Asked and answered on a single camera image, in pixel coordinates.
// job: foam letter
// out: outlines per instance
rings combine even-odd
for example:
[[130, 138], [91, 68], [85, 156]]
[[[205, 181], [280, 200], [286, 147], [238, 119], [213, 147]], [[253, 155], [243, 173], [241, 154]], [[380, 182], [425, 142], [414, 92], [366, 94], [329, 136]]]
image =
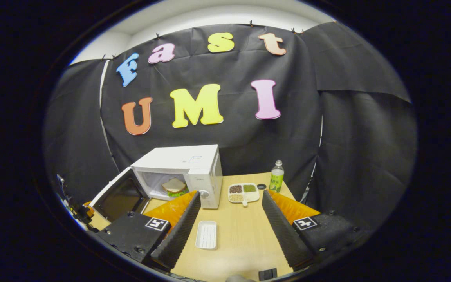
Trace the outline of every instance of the foam letter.
[[149, 62], [149, 64], [171, 61], [175, 57], [175, 55], [173, 54], [174, 49], [175, 45], [173, 45], [172, 43], [159, 45], [152, 50], [153, 54], [149, 57], [149, 59], [147, 59], [147, 61]]
[[211, 53], [227, 52], [234, 48], [233, 35], [229, 32], [214, 33], [208, 37], [208, 50]]
[[180, 128], [188, 126], [189, 122], [184, 117], [184, 112], [188, 115], [191, 123], [196, 125], [202, 110], [202, 124], [211, 125], [222, 123], [224, 117], [218, 112], [217, 96], [219, 90], [220, 85], [218, 84], [206, 84], [199, 91], [196, 100], [191, 97], [191, 94], [185, 88], [172, 91], [170, 97], [174, 99], [175, 103], [175, 121], [172, 123], [173, 127]]
[[287, 53], [287, 50], [285, 50], [284, 48], [280, 48], [278, 46], [278, 42], [283, 42], [283, 39], [276, 37], [274, 35], [274, 33], [262, 34], [261, 36], [258, 36], [258, 38], [263, 40], [263, 43], [265, 44], [265, 48], [271, 54], [281, 56], [281, 55], [285, 55]]
[[133, 53], [116, 69], [116, 72], [119, 72], [121, 78], [123, 78], [123, 87], [126, 87], [137, 76], [136, 72], [131, 72], [132, 70], [135, 71], [137, 69], [137, 62], [134, 61], [137, 58], [138, 54]]
[[129, 102], [121, 107], [125, 117], [125, 127], [126, 130], [132, 135], [145, 134], [151, 127], [151, 108], [150, 104], [152, 102], [151, 97], [146, 97], [141, 99], [138, 104], [142, 106], [142, 125], [136, 125], [135, 119], [133, 118], [133, 109], [135, 108], [135, 102]]
[[255, 117], [258, 119], [279, 118], [280, 111], [274, 105], [274, 94], [272, 94], [272, 87], [276, 85], [274, 80], [261, 79], [254, 80], [250, 85], [255, 88], [258, 100], [258, 112]]

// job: letter f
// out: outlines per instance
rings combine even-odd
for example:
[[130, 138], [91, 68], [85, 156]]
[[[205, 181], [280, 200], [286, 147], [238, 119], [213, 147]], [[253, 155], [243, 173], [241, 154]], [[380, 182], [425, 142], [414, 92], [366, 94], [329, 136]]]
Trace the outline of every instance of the letter f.
[[137, 62], [134, 60], [138, 58], [138, 53], [133, 53], [126, 61], [124, 61], [118, 68], [116, 72], [119, 72], [121, 78], [123, 78], [123, 87], [126, 87], [133, 79], [137, 76], [135, 71], [137, 69]]

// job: small white dish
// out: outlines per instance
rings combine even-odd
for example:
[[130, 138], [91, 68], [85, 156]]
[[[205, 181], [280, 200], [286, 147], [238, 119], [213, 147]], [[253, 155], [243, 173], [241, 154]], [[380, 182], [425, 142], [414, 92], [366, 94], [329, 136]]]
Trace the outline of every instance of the small white dish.
[[197, 225], [196, 247], [205, 250], [217, 249], [217, 223], [200, 221]]

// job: white divided plate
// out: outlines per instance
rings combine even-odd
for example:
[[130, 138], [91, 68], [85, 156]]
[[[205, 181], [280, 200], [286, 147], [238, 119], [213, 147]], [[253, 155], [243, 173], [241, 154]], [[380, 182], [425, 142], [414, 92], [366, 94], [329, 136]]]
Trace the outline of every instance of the white divided plate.
[[217, 248], [217, 223], [215, 221], [200, 221], [197, 225], [196, 247], [205, 250]]
[[[241, 186], [241, 193], [231, 193], [231, 187], [232, 186], [236, 186], [236, 185], [240, 185]], [[255, 191], [254, 192], [244, 192], [243, 190], [243, 185], [253, 185], [255, 187]], [[231, 200], [230, 196], [231, 195], [241, 195], [243, 200], [241, 201], [233, 201]], [[256, 184], [254, 183], [236, 183], [236, 184], [231, 184], [228, 188], [227, 188], [227, 199], [229, 200], [229, 202], [231, 203], [243, 203], [244, 206], [247, 206], [248, 202], [254, 202], [256, 200], [259, 200], [260, 198], [260, 194], [258, 193], [258, 188], [256, 186]]]

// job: letter m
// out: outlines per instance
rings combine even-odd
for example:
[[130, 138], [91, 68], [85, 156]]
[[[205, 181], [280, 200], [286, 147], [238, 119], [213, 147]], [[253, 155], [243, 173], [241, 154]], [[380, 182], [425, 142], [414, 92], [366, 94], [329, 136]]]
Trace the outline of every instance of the letter m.
[[188, 126], [189, 122], [184, 117], [184, 112], [188, 115], [193, 125], [197, 124], [199, 115], [203, 111], [201, 123], [204, 125], [212, 125], [222, 123], [224, 117], [218, 112], [218, 91], [220, 85], [206, 84], [201, 88], [196, 100], [193, 99], [187, 89], [177, 89], [170, 93], [175, 103], [175, 121], [173, 127], [180, 128]]

